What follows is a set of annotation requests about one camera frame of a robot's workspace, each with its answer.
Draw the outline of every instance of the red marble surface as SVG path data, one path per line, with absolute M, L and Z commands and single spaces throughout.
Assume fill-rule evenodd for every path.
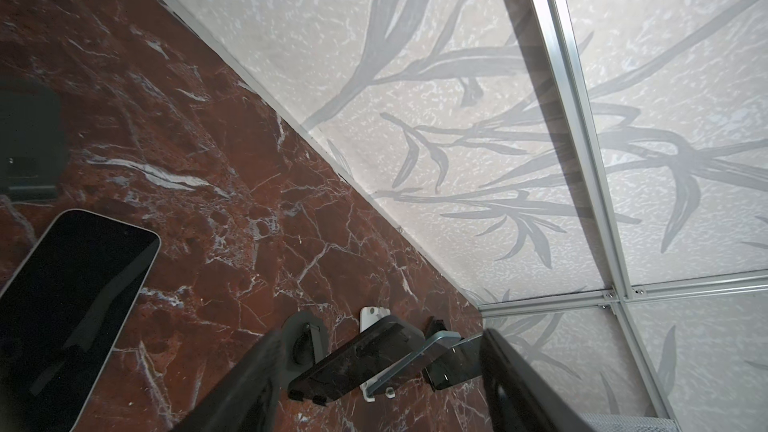
M 168 430 L 265 331 L 309 308 L 331 349 L 360 308 L 477 311 L 157 0 L 0 0 L 0 74 L 62 98 L 60 199 L 0 197 L 0 284 L 54 216 L 86 208 L 163 239 L 78 430 Z M 276 430 L 490 430 L 479 380 L 374 404 L 280 400 Z

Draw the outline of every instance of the phone on stand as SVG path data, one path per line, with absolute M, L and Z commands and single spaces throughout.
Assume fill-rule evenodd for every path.
M 145 228 L 70 209 L 0 292 L 0 425 L 69 432 L 160 249 Z

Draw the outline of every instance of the metal frame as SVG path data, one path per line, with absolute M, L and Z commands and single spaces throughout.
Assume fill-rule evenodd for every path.
M 610 308 L 616 315 L 658 417 L 675 420 L 667 391 L 660 384 L 627 304 L 768 290 L 768 270 L 631 286 L 568 4 L 566 0 L 531 0 L 531 4 L 542 32 L 554 85 L 562 101 L 613 288 L 486 304 L 478 309 L 483 318 L 496 318 Z

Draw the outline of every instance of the white smartphone frame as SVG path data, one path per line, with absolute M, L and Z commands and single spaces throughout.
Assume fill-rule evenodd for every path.
M 134 300 L 130 303 L 130 308 L 128 309 L 128 313 L 125 315 L 125 318 L 123 319 L 123 323 L 120 324 L 120 329 L 118 329 L 118 333 L 114 336 L 114 340 L 112 341 L 112 345 L 109 348 L 109 353 L 107 354 L 107 357 L 104 358 L 104 362 L 101 364 L 101 368 L 99 369 L 98 374 L 96 375 L 96 380 L 94 380 L 93 385 L 91 385 L 91 389 L 88 391 L 88 395 L 85 396 L 85 401 L 83 401 L 83 406 L 80 408 L 80 412 L 78 413 L 78 418 L 76 418 L 74 420 L 74 424 L 72 424 L 72 428 L 70 429 L 70 432 L 72 432 L 72 430 L 75 428 L 75 426 L 78 425 L 78 422 L 80 422 L 80 418 L 82 417 L 83 412 L 85 411 L 85 406 L 88 405 L 88 402 L 91 399 L 91 395 L 94 392 L 94 389 L 96 388 L 96 384 L 98 383 L 98 380 L 101 378 L 101 373 L 104 372 L 104 368 L 107 366 L 107 360 L 109 360 L 110 356 L 112 355 L 112 350 L 114 350 L 114 345 L 118 342 L 118 339 L 120 338 L 120 334 L 123 331 L 123 327 L 125 327 L 125 322 L 128 321 L 128 317 L 130 316 L 130 312 L 132 312 L 134 310 L 134 306 L 136 305 L 136 300 L 139 298 L 139 294 L 141 294 L 141 289 L 144 288 L 144 282 L 146 282 L 147 276 L 149 275 L 150 271 L 152 270 L 152 266 L 154 265 L 154 261 L 155 261 L 155 259 L 158 258 L 158 254 L 160 253 L 160 248 L 163 246 L 163 239 L 160 237 L 160 235 L 157 232 L 155 232 L 155 231 L 149 230 L 148 228 L 139 227 L 139 226 L 136 226 L 134 224 L 129 224 L 128 222 L 125 222 L 125 221 L 122 221 L 122 220 L 118 220 L 116 218 L 108 217 L 108 216 L 105 216 L 103 214 L 99 214 L 99 213 L 96 213 L 96 212 L 92 212 L 90 210 L 85 210 L 84 208 L 68 208 L 67 210 L 64 210 L 64 211 L 60 212 L 56 217 L 54 217 L 54 219 L 51 221 L 51 223 L 48 224 L 48 226 L 46 227 L 45 232 L 43 232 L 43 235 L 41 235 L 40 238 L 38 239 L 38 241 L 34 244 L 34 246 L 32 247 L 32 250 L 29 251 L 29 254 L 27 254 L 27 256 L 24 257 L 24 260 L 22 261 L 22 263 L 19 264 L 18 267 L 16 267 L 15 272 L 13 273 L 13 275 L 11 275 L 11 278 L 5 283 L 5 285 L 3 286 L 2 290 L 0 291 L 0 300 L 2 300 L 2 296 L 5 294 L 5 291 L 8 290 L 8 287 L 13 282 L 13 279 L 15 279 L 16 276 L 22 271 L 22 269 L 24 268 L 24 265 L 27 263 L 27 260 L 29 260 L 29 258 L 32 256 L 32 254 L 34 254 L 34 251 L 37 249 L 38 245 L 40 245 L 40 242 L 43 241 L 45 236 L 48 234 L 48 231 L 51 230 L 51 228 L 53 227 L 53 224 L 55 224 L 56 221 L 59 220 L 59 218 L 62 215 L 66 214 L 67 212 L 72 212 L 72 211 L 86 212 L 88 214 L 93 214 L 94 216 L 108 218 L 109 220 L 113 220 L 115 222 L 120 222 L 120 224 L 125 224 L 126 226 L 136 227 L 136 228 L 140 228 L 141 230 L 150 232 L 150 233 L 154 234 L 158 238 L 158 251 L 152 257 L 152 261 L 149 263 L 149 267 L 148 267 L 147 273 L 144 275 L 144 278 L 141 279 L 141 284 L 139 285 L 139 290 L 136 292 L 136 295 L 134 296 Z

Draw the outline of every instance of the wallpaper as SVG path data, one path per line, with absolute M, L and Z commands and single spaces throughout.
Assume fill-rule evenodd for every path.
M 528 0 L 178 1 L 476 304 L 604 287 Z
M 590 308 L 485 319 L 580 414 L 653 416 L 616 317 Z
M 683 432 L 768 430 L 768 292 L 630 310 Z
M 768 266 L 768 0 L 568 0 L 635 284 Z

